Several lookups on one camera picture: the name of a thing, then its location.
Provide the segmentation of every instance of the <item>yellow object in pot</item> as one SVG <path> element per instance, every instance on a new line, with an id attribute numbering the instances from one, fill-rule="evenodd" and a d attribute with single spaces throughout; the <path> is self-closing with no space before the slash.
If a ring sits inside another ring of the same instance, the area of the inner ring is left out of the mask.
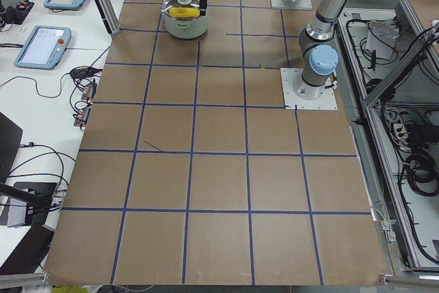
<path id="1" fill-rule="evenodd" d="M 192 7 L 173 7 L 169 9 L 169 15 L 175 19 L 194 19 L 199 17 L 200 10 Z"/>

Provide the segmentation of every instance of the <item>pot handle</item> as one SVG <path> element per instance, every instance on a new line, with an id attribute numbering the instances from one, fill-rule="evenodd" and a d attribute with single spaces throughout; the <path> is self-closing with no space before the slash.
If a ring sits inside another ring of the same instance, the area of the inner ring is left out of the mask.
<path id="1" fill-rule="evenodd" d="M 179 27 L 180 29 L 188 29 L 191 26 L 190 23 L 176 23 L 176 27 Z"/>

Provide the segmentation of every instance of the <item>white mounting plate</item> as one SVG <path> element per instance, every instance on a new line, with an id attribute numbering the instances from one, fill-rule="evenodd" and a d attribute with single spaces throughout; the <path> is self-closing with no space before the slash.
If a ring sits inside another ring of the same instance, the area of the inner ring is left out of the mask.
<path id="1" fill-rule="evenodd" d="M 293 89 L 293 82 L 297 76 L 302 74 L 303 69 L 282 68 L 282 89 L 283 99 L 286 109 L 303 109 L 303 110 L 337 110 L 337 102 L 335 101 L 334 90 L 325 89 L 322 96 L 314 101 L 308 101 L 299 97 Z M 326 86 L 330 86 L 331 80 L 328 78 Z"/>
<path id="2" fill-rule="evenodd" d="M 271 0 L 272 8 L 281 10 L 312 10 L 313 4 L 311 0 L 297 0 L 293 3 L 285 3 L 282 0 Z"/>

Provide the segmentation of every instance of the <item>silver pot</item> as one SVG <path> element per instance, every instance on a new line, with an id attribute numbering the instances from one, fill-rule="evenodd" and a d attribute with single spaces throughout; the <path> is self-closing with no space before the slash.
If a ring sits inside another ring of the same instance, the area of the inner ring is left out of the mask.
<path id="1" fill-rule="evenodd" d="M 197 15 L 188 18 L 177 18 L 170 14 L 175 8 L 200 8 L 200 0 L 163 0 L 162 14 L 165 19 L 166 30 L 176 38 L 194 39 L 206 32 L 209 25 L 208 16 Z"/>

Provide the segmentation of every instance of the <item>blue joint cap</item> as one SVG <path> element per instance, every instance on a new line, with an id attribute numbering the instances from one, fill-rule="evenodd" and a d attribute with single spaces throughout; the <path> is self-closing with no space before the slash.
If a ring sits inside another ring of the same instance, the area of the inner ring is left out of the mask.
<path id="1" fill-rule="evenodd" d="M 328 45 L 318 45 L 311 51 L 309 64 L 318 75 L 330 75 L 338 64 L 338 54 Z"/>

